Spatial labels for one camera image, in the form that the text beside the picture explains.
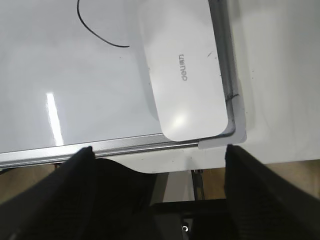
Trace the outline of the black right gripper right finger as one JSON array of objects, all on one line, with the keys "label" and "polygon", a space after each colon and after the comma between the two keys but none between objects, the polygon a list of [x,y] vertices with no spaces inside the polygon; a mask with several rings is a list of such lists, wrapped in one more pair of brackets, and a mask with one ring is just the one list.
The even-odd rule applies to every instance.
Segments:
[{"label": "black right gripper right finger", "polygon": [[226,148],[224,191],[241,240],[320,238],[320,200],[237,145]]}]

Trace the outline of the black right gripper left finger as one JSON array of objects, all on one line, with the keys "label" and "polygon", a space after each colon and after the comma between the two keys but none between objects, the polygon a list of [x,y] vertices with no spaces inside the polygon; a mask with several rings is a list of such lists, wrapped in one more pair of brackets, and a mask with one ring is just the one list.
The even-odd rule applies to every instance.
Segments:
[{"label": "black right gripper left finger", "polygon": [[85,147],[0,206],[3,240],[122,240],[151,203],[157,176]]}]

